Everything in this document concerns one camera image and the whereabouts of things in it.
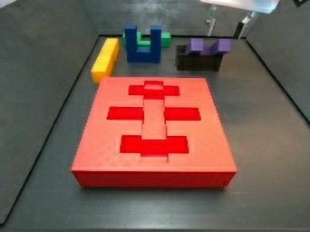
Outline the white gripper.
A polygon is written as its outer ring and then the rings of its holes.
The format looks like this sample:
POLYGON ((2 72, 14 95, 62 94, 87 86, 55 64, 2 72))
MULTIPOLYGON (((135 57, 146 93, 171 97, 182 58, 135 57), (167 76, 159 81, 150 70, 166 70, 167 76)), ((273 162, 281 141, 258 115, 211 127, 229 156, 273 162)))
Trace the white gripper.
POLYGON ((217 10, 215 5, 238 8, 250 11, 242 21, 238 23, 238 27, 234 33, 234 38, 238 40, 242 37, 244 31, 248 24, 253 19, 257 18, 260 13, 270 14, 277 6, 280 0, 201 0, 203 3, 209 4, 206 8, 206 24, 209 26, 207 35, 211 36, 215 26, 214 12, 217 10))

